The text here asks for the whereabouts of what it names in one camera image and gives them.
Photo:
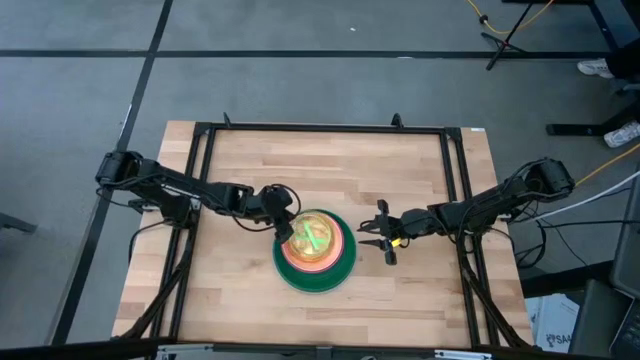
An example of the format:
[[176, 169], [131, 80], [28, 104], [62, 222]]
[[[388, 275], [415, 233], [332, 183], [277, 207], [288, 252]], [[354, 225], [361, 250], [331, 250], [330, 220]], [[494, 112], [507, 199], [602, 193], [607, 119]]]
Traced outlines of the black aluminium table frame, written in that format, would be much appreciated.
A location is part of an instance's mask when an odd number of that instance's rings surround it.
[[[474, 128], [171, 121], [158, 159], [176, 170], [192, 165], [211, 181], [286, 184], [305, 208], [328, 210], [351, 229], [376, 213], [380, 199], [399, 214], [464, 199], [497, 182], [487, 135]], [[356, 239], [346, 280], [310, 294], [278, 274], [270, 233], [249, 233], [204, 211], [187, 279], [169, 297], [152, 333], [289, 351], [504, 343], [462, 283], [448, 239], [413, 241], [394, 266], [385, 264], [366, 235]]]

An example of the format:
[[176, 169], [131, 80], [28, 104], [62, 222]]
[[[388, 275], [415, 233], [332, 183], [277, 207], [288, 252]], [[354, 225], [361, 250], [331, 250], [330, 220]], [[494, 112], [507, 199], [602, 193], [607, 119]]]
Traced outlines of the translucent light green plate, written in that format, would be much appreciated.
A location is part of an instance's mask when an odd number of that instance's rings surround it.
[[322, 259], [333, 247], [333, 227], [323, 213], [302, 213], [294, 219], [293, 230], [286, 244], [293, 256], [302, 261]]

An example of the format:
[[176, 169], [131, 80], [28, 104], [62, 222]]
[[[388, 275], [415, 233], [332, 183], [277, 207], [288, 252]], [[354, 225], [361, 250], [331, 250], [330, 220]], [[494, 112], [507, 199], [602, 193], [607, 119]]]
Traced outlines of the black tripod stand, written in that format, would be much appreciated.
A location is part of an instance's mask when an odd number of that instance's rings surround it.
[[486, 39], [486, 40], [491, 40], [495, 43], [496, 45], [496, 50], [493, 54], [493, 56], [491, 57], [491, 59], [489, 60], [489, 62], [487, 63], [485, 70], [486, 71], [491, 71], [494, 66], [496, 65], [496, 63], [500, 60], [501, 57], [503, 57], [506, 54], [516, 54], [516, 55], [524, 55], [527, 54], [527, 51], [515, 46], [511, 43], [511, 40], [513, 38], [513, 36], [518, 32], [520, 26], [524, 23], [524, 20], [526, 19], [528, 13], [530, 12], [531, 8], [533, 7], [532, 3], [529, 3], [527, 5], [527, 7], [525, 8], [525, 10], [523, 11], [523, 13], [521, 14], [521, 16], [519, 17], [519, 19], [517, 20], [517, 22], [514, 24], [514, 26], [511, 28], [510, 31], [507, 32], [506, 37], [505, 38], [498, 38], [498, 34], [494, 33], [493, 35], [486, 33], [486, 32], [482, 32], [481, 36]]

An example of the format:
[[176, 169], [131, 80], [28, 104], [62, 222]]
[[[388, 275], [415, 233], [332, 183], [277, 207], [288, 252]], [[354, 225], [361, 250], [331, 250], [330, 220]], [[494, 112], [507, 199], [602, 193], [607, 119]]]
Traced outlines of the black furniture foot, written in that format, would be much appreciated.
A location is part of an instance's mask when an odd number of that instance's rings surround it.
[[0, 212], [0, 229], [13, 229], [23, 233], [32, 234], [36, 231], [37, 226]]

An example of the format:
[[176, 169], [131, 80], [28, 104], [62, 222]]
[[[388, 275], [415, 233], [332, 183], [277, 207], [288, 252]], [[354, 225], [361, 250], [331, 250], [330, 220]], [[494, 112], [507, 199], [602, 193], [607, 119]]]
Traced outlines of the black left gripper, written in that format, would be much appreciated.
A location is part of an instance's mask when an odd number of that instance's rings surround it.
[[274, 225], [275, 240], [283, 244], [294, 234], [292, 222], [296, 216], [287, 207], [293, 204], [293, 199], [288, 190], [280, 185], [265, 186], [259, 193], [262, 222]]

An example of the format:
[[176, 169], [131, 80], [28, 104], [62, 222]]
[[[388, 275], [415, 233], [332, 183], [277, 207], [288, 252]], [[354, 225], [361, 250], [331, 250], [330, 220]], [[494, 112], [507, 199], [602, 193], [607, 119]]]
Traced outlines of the person's white shoe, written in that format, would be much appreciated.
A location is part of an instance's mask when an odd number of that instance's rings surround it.
[[640, 122], [634, 120], [619, 129], [606, 133], [603, 139], [608, 147], [617, 148], [637, 137], [640, 137]]
[[577, 63], [577, 69], [587, 76], [598, 76], [605, 79], [614, 78], [604, 58], [580, 61]]

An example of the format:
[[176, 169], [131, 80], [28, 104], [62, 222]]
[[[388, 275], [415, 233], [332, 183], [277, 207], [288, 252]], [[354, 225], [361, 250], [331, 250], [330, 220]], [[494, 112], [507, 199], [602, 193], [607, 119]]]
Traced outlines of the black desk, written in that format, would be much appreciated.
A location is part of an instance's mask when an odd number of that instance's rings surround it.
[[[558, 5], [560, 7], [577, 6], [588, 8], [598, 28], [598, 33], [603, 38], [610, 53], [640, 38], [640, 5], [634, 4], [632, 0], [501, 1], [507, 4], [523, 4], [525, 8], [529, 3], [533, 4], [533, 7], [517, 33], [530, 27], [539, 17], [548, 12], [550, 8]], [[502, 58], [507, 60], [559, 62], [567, 65], [571, 61], [586, 60], [588, 57], [596, 57], [597, 55], [596, 52], [588, 51], [527, 51], [527, 54], [524, 55], [506, 54]], [[629, 81], [623, 80], [620, 83], [622, 86], [616, 89], [615, 93], [620, 96], [627, 94], [633, 97], [633, 101], [626, 107], [599, 123], [589, 123], [585, 120], [578, 123], [548, 123], [545, 126], [546, 133], [549, 136], [595, 137], [615, 130], [633, 119], [640, 121], [640, 75], [632, 77]]]

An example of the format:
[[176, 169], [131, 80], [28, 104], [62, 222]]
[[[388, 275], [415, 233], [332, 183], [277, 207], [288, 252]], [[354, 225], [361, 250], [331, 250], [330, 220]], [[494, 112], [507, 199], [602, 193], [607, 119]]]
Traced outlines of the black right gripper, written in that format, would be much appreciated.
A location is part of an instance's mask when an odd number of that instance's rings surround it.
[[431, 213], [424, 209], [411, 209], [405, 211], [400, 218], [389, 215], [389, 205], [385, 200], [378, 200], [377, 207], [380, 214], [377, 222], [361, 222], [357, 232], [379, 233], [382, 239], [361, 240], [359, 244], [370, 245], [384, 252], [385, 263], [396, 265], [396, 248], [391, 241], [397, 238], [407, 248], [412, 239], [425, 235], [431, 229]]

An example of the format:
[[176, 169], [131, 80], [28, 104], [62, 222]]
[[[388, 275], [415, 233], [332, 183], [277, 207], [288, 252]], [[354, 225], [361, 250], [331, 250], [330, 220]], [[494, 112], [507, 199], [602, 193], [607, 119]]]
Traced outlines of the black case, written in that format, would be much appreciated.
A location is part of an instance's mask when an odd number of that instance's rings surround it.
[[606, 283], [586, 283], [569, 346], [570, 354], [613, 358], [610, 347], [632, 300]]

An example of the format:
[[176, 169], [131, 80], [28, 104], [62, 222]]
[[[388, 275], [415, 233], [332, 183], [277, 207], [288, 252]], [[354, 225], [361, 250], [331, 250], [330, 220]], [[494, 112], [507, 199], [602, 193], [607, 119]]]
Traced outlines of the dark green plastic bowl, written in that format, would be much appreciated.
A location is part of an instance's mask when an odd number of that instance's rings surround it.
[[323, 213], [333, 227], [333, 247], [319, 260], [305, 262], [293, 256], [285, 243], [275, 243], [273, 260], [279, 275], [293, 288], [308, 292], [330, 291], [343, 283], [356, 262], [355, 238], [348, 225], [337, 215], [321, 209], [305, 212]]

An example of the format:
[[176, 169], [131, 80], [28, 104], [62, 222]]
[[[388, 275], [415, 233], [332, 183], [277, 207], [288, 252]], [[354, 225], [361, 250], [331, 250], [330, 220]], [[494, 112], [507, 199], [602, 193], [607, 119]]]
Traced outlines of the person's leg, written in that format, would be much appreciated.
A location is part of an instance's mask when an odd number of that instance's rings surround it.
[[640, 38], [617, 49], [605, 58], [608, 70], [615, 78], [640, 74]]

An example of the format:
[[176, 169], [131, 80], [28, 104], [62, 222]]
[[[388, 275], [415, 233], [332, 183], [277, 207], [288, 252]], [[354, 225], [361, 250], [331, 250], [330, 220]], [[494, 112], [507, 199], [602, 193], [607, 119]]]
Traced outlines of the white cardboard box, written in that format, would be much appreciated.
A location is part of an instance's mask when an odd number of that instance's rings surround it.
[[535, 345], [544, 351], [567, 353], [580, 306], [564, 294], [525, 300]]

